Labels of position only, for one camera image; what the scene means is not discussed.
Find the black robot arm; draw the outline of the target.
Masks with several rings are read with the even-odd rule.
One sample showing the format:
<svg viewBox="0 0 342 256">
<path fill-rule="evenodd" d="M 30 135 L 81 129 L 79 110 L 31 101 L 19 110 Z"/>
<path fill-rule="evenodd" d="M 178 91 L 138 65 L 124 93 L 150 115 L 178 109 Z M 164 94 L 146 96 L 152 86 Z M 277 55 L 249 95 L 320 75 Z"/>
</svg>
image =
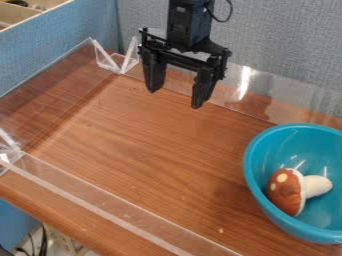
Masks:
<svg viewBox="0 0 342 256">
<path fill-rule="evenodd" d="M 216 0 L 170 0 L 168 30 L 148 26 L 140 29 L 138 53 L 149 91 L 154 93 L 164 87 L 169 64 L 194 71 L 194 109 L 210 99 L 217 82 L 225 78 L 228 59 L 233 55 L 229 48 L 210 39 L 213 21 L 228 22 L 233 9 L 228 18 L 220 20 L 214 15 L 214 4 Z"/>
</svg>

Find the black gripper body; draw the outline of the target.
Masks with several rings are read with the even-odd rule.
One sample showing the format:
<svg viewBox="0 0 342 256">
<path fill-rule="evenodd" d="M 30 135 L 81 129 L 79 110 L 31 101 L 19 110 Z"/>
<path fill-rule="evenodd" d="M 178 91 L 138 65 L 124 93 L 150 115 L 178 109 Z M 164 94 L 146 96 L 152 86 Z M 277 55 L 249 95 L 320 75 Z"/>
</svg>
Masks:
<svg viewBox="0 0 342 256">
<path fill-rule="evenodd" d="M 172 42 L 162 30 L 144 27 L 140 29 L 142 43 L 140 54 L 144 65 L 160 76 L 166 73 L 168 65 L 198 71 L 205 66 L 213 68 L 214 78 L 222 80 L 226 74 L 228 59 L 233 52 L 212 41 L 209 37 L 193 46 Z"/>
</svg>

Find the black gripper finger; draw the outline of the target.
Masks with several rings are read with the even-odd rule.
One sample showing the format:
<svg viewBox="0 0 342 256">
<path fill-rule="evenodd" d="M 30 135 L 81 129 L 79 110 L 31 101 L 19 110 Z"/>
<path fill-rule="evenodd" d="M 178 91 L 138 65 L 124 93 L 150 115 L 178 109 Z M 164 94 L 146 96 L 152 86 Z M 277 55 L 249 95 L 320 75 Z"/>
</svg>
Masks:
<svg viewBox="0 0 342 256">
<path fill-rule="evenodd" d="M 210 99 L 218 77 L 214 68 L 204 66 L 196 76 L 196 84 L 193 86 L 192 106 L 194 109 L 202 107 L 204 103 Z"/>
<path fill-rule="evenodd" d="M 168 62 L 152 49 L 142 49 L 144 72 L 148 90 L 154 93 L 165 84 Z"/>
</svg>

